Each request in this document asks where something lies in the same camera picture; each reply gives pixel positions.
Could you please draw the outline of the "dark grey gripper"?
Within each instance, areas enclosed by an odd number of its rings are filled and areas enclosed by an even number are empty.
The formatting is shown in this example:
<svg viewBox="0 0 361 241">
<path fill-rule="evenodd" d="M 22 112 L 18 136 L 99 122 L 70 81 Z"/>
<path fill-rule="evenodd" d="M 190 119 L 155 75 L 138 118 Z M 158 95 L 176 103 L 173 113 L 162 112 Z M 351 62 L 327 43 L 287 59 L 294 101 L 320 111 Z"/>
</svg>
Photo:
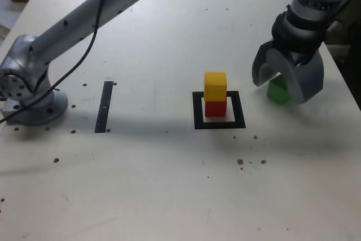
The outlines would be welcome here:
<svg viewBox="0 0 361 241">
<path fill-rule="evenodd" d="M 253 61 L 252 80 L 257 87 L 280 73 L 297 104 L 306 103 L 322 90 L 324 65 L 319 50 L 307 53 L 290 52 L 286 58 L 273 47 L 273 39 L 260 45 Z"/>
</svg>

